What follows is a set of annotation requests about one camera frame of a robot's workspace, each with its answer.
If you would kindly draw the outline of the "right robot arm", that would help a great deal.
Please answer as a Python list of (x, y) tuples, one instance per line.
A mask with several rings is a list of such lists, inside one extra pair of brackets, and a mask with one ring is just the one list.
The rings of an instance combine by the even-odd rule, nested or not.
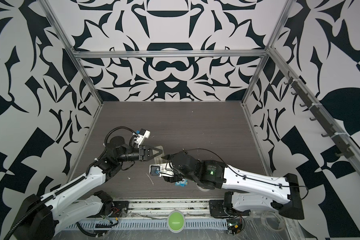
[(277, 211), (279, 215), (303, 220), (301, 186), (295, 174), (270, 177), (237, 169), (222, 161), (201, 161), (182, 151), (163, 157), (163, 163), (151, 168), (166, 182), (194, 182), (203, 191), (227, 190), (223, 209), (238, 215), (255, 209)]

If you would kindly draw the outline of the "white remote control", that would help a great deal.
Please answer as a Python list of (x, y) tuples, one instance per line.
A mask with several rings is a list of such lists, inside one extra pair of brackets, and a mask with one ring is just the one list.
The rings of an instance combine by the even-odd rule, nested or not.
[(163, 157), (165, 156), (165, 152), (164, 152), (163, 146), (156, 146), (155, 148), (160, 150), (160, 151), (153, 150), (153, 154), (154, 154), (154, 155), (157, 155), (157, 156), (154, 158), (155, 164), (158, 165), (158, 164), (164, 164), (164, 163), (166, 163), (167, 160), (166, 160), (166, 159), (163, 159)]

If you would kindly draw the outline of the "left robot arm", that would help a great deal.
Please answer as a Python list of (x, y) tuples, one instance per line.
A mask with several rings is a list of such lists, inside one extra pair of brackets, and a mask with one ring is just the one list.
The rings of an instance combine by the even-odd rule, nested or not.
[(121, 171), (124, 162), (150, 161), (163, 153), (160, 148), (142, 145), (146, 136), (134, 134), (133, 137), (137, 139), (135, 145), (127, 144), (122, 136), (106, 137), (104, 151), (85, 173), (41, 197), (27, 197), (4, 238), (51, 240), (66, 227), (86, 217), (107, 215), (113, 199), (104, 191), (80, 202), (77, 199), (113, 178)]

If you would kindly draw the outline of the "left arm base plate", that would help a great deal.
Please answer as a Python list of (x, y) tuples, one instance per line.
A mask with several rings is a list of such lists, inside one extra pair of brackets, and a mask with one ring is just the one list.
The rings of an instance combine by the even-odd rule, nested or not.
[(123, 217), (128, 213), (129, 201), (113, 201), (103, 204), (100, 212), (94, 217), (108, 216), (110, 218)]

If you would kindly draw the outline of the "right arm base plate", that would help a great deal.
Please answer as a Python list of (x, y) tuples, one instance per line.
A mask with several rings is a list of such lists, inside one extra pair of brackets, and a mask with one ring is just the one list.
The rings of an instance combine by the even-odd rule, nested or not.
[(239, 212), (233, 208), (224, 207), (223, 200), (209, 200), (210, 215), (216, 219), (228, 219), (235, 217), (247, 217), (250, 215), (250, 210)]

